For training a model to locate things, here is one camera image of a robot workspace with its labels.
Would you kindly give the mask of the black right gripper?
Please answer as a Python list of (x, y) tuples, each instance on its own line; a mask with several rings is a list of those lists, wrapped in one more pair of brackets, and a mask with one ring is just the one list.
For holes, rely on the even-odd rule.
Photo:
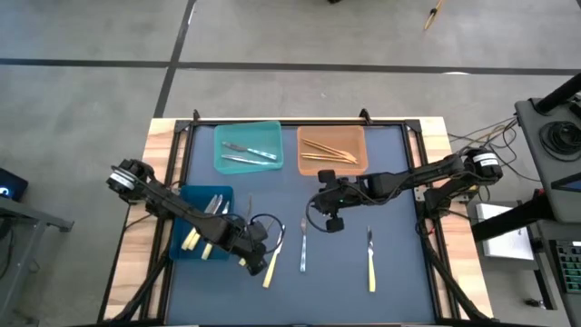
[(334, 170), (319, 171), (318, 179), (324, 187), (314, 195), (311, 206), (324, 215), (337, 217), (339, 209), (365, 202), (366, 186), (359, 179), (337, 178)]

